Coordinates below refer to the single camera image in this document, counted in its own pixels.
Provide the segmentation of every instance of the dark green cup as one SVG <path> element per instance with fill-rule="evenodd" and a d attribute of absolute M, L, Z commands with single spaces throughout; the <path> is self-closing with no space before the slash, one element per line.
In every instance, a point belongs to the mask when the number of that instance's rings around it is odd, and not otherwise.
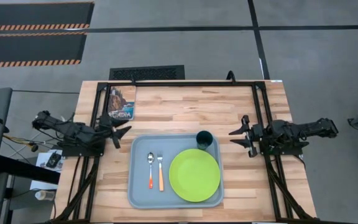
<path fill-rule="evenodd" d="M 213 139 L 214 138 L 211 133 L 207 131 L 200 131 L 196 136 L 197 148 L 205 150 L 212 144 Z"/>

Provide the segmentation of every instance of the wooden table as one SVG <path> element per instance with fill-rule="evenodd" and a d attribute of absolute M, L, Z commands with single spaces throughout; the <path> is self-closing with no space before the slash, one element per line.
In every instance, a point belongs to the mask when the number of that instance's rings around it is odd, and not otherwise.
<path fill-rule="evenodd" d="M 89 124 L 98 82 L 83 82 L 75 111 L 75 121 Z M 273 119 L 291 121 L 282 82 L 266 81 Z M 250 124 L 257 122 L 251 87 L 137 87 L 132 129 L 123 137 L 121 148 L 107 140 L 101 157 L 91 222 L 250 222 L 274 221 L 267 171 L 262 156 L 249 158 L 247 149 L 229 142 L 233 130 L 240 128 L 241 117 L 248 114 Z M 128 162 L 131 142 L 141 134 L 197 133 L 208 130 L 219 140 L 223 161 L 224 200 L 214 208 L 138 210 L 127 199 Z M 56 206 L 60 214 L 67 197 L 77 158 L 65 160 L 58 185 Z M 310 188 L 303 164 L 293 156 L 282 156 L 289 191 L 315 216 Z M 73 193 L 76 192 L 81 163 Z M 283 197 L 277 189 L 281 214 L 285 217 Z M 80 218 L 85 215 L 86 192 Z"/>

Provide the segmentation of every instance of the orange handle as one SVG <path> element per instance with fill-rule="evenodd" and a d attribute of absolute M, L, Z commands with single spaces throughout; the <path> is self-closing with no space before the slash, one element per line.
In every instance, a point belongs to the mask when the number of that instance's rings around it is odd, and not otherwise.
<path fill-rule="evenodd" d="M 160 178 L 159 178 L 159 184 L 160 184 L 160 191 L 164 191 L 164 181 L 162 179 L 162 169 L 161 169 L 161 164 L 160 164 Z"/>
<path fill-rule="evenodd" d="M 149 178 L 149 188 L 153 188 L 153 178 L 152 178 L 152 166 L 150 165 L 150 178 Z"/>

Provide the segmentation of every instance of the white paper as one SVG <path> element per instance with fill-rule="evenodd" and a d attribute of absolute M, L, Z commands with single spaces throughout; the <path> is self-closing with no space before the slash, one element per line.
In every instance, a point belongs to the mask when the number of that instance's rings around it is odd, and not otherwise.
<path fill-rule="evenodd" d="M 46 163 L 48 162 L 50 156 L 52 155 L 52 153 L 54 153 L 56 151 L 57 154 L 62 154 L 62 150 L 49 150 L 49 152 L 40 152 L 38 153 L 38 158 L 37 158 L 37 163 L 36 166 L 37 167 L 43 167 L 45 169 L 48 170 L 54 170 L 57 172 L 61 172 L 62 171 L 62 166 L 63 166 L 63 158 L 60 159 L 59 163 L 57 164 L 57 166 L 54 169 L 51 169 L 49 167 L 46 167 Z M 42 181 L 38 181 L 38 180 L 32 180 L 31 181 L 31 186 L 30 186 L 30 190 L 32 189 L 41 189 L 41 190 L 56 190 L 57 189 L 57 184 L 48 184 Z"/>

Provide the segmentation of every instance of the lime green plate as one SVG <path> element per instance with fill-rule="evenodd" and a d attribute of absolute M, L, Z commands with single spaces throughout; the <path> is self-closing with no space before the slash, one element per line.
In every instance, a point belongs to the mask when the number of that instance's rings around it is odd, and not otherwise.
<path fill-rule="evenodd" d="M 187 149 L 179 153 L 169 168 L 169 182 L 179 197 L 189 202 L 202 202 L 219 187 L 221 171 L 209 153 Z"/>

